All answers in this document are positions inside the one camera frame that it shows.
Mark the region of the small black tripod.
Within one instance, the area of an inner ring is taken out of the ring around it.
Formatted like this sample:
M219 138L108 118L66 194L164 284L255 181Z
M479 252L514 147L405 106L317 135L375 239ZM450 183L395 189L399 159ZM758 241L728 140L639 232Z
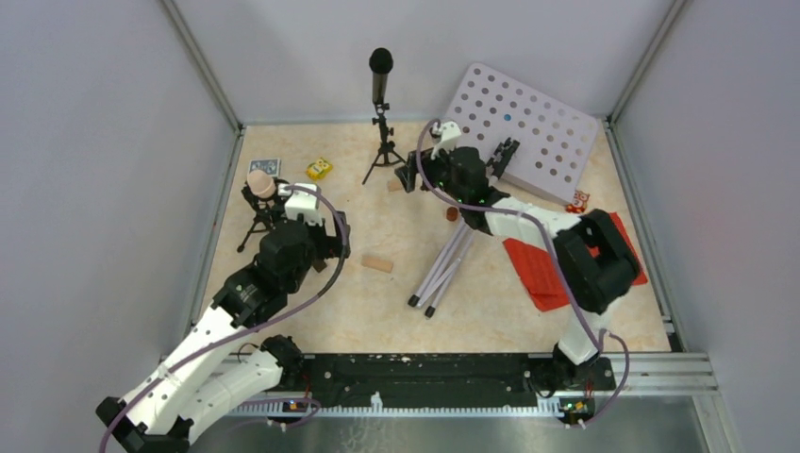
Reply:
M394 129L389 127L387 123L386 112L390 109L390 105L388 103L379 103L374 104L374 108L375 117L372 119L372 124L378 126L380 144L377 148L375 158L361 181L362 185L368 182L375 168L393 167L393 165L406 162L395 150L395 142L392 140Z

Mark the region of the toy microphone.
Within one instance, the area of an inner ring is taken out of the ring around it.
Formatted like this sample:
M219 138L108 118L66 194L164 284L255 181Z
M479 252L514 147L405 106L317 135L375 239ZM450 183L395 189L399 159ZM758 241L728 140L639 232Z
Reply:
M248 206L253 210L254 218L244 239L236 249L238 253L244 250L252 234L271 231L276 222L282 218L287 197L278 193L278 187L281 184L288 184L288 181L270 176L261 169L252 170L247 174L241 193Z

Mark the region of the silver music stand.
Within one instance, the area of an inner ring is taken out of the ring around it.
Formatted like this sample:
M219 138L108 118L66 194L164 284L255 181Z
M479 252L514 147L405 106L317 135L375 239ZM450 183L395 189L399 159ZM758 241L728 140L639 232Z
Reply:
M589 114L537 91L483 64L469 66L458 85L444 122L462 130L461 146L478 149L488 162L492 183L516 188L565 207L578 190L597 121ZM451 286L473 233L460 220L408 304L432 317Z

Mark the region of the red sheet music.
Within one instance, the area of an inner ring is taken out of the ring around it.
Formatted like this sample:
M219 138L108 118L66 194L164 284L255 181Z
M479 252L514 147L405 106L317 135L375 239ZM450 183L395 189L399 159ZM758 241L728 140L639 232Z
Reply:
M614 212L540 212L544 230L523 215L497 222L512 266L538 310L564 307L602 314L646 282L637 254Z

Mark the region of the black microphone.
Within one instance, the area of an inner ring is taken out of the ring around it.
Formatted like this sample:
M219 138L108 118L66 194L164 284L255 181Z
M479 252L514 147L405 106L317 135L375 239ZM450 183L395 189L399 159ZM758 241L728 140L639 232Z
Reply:
M385 47L376 48L369 57L369 68L372 71L372 103L381 105L385 102L389 74L393 69L392 53Z

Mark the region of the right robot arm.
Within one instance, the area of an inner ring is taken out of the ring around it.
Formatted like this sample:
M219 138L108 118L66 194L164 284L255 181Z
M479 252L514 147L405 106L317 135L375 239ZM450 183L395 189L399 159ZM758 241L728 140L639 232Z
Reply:
M394 173L406 192L431 191L457 208L469 228L545 252L574 312L555 346L553 375L566 389L587 381L609 336L612 309L642 272L611 215L545 210L505 193L473 147L412 151Z

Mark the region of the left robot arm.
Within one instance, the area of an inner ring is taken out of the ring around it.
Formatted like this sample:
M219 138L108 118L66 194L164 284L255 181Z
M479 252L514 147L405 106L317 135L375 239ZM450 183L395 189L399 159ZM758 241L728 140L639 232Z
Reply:
M292 316L288 298L309 270L337 259L329 290L348 258L346 214L333 216L336 233L324 225L284 219L260 239L252 261L230 275L184 340L138 387L108 396L95 413L106 430L98 449L114 439L126 452L186 452L219 419L246 399L301 381L301 352L293 340L268 338L255 356L219 376L213 373L267 325Z

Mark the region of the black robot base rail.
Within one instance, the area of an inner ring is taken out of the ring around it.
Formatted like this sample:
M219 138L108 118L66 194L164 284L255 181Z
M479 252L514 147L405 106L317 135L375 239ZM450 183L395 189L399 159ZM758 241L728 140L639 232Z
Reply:
M316 354L280 380L277 394L311 396L326 408L500 409L547 396L616 387L611 362L574 366L549 354Z

